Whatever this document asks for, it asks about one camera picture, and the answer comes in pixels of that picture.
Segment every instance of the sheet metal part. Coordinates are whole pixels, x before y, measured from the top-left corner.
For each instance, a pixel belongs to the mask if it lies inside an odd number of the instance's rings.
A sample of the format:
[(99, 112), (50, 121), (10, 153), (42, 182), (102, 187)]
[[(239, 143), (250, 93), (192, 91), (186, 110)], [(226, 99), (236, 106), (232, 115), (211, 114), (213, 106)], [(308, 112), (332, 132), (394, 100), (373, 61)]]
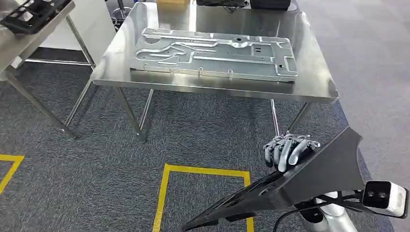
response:
[(131, 68), (265, 81), (294, 81), (287, 38), (146, 28)]

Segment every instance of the yellow floor marking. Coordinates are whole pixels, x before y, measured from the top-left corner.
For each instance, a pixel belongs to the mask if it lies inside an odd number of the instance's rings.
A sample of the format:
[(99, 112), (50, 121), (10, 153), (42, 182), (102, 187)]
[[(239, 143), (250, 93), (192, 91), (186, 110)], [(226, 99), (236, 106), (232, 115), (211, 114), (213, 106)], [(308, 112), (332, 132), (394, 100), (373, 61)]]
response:
[[(152, 225), (152, 232), (160, 232), (162, 213), (164, 211), (165, 205), (165, 194), (168, 186), (169, 173), (171, 171), (180, 173), (194, 173), (194, 174), (209, 174), (209, 175), (224, 175), (224, 176), (235, 176), (244, 178), (244, 186), (250, 185), (250, 175), (248, 171), (237, 171), (237, 170), (227, 170), (227, 169), (214, 169), (214, 168), (197, 168), (188, 166), (176, 166), (165, 164), (164, 171), (162, 173), (162, 180), (160, 185), (160, 193), (158, 196), (158, 206), (157, 212), (155, 213), (154, 223)], [(246, 231), (254, 232), (253, 228), (253, 217), (246, 219)]]
[(3, 190), (6, 187), (7, 183), (12, 178), (14, 172), (17, 170), (17, 168), (20, 165), (21, 161), (23, 161), (23, 158), (24, 158), (24, 156), (9, 156), (9, 155), (1, 155), (0, 154), (0, 161), (11, 161), (11, 162), (13, 162), (12, 167), (9, 169), (6, 176), (0, 182), (0, 194), (3, 192)]

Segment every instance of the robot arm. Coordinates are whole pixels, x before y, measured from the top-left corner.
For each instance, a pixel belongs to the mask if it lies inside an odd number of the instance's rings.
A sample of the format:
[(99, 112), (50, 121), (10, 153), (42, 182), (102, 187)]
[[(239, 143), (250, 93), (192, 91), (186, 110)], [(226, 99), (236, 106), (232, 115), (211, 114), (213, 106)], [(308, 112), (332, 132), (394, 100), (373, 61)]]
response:
[[(409, 202), (406, 189), (385, 182), (382, 185), (371, 182), (365, 185), (363, 182), (357, 164), (360, 140), (361, 136), (350, 127), (324, 146), (310, 140), (309, 136), (276, 136), (264, 146), (264, 155), (266, 164), (270, 167), (274, 165), (278, 171), (222, 198), (184, 224), (182, 230), (217, 225), (219, 218), (232, 222), (255, 216), (261, 210), (283, 209), (292, 205), (297, 209), (284, 216), (337, 204), (359, 212), (405, 218)], [(355, 190), (356, 193), (342, 196), (343, 190)], [(336, 199), (325, 195), (331, 192), (337, 192)], [(325, 202), (319, 203), (315, 201), (316, 198)], [(352, 198), (359, 201), (347, 201)], [(402, 203), (400, 207), (396, 207), (397, 202)]]

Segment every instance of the carpet floor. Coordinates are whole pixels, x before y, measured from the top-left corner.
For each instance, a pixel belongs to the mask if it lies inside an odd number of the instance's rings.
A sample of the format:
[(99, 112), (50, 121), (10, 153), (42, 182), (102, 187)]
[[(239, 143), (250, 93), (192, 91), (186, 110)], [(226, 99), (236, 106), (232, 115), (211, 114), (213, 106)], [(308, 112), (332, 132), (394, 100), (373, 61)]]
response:
[[(65, 119), (82, 90), (87, 67), (26, 63), (18, 79), (59, 118)], [(136, 114), (148, 90), (125, 89)], [(303, 102), (278, 101), (285, 131)], [(165, 163), (249, 171), (255, 181), (271, 170), (262, 146), (274, 136), (268, 100), (155, 91), (138, 142), (112, 89), (92, 86), (68, 139), (11, 85), (0, 83), (0, 154), (24, 155), (0, 195), (0, 227), (7, 232), (148, 232), (157, 209)], [(338, 102), (315, 105), (296, 132), (329, 141), (348, 125)], [(360, 166), (369, 178), (360, 155)], [(0, 174), (11, 166), (0, 161)], [(180, 225), (214, 201), (243, 186), (240, 177), (173, 173), (168, 182), (161, 231)], [(256, 232), (269, 232), (284, 211), (254, 218)], [(361, 232), (392, 232), (388, 219), (349, 212)], [(244, 221), (195, 232), (246, 231)], [(281, 232), (304, 231), (297, 216)]]

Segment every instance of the black tray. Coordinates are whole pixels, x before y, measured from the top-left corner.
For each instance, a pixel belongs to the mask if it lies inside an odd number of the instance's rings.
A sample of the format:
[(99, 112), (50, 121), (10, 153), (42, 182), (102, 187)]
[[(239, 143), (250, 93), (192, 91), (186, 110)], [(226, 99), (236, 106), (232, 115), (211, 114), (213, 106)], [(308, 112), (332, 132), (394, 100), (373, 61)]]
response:
[(72, 0), (27, 0), (3, 20), (14, 34), (35, 34), (49, 23)]

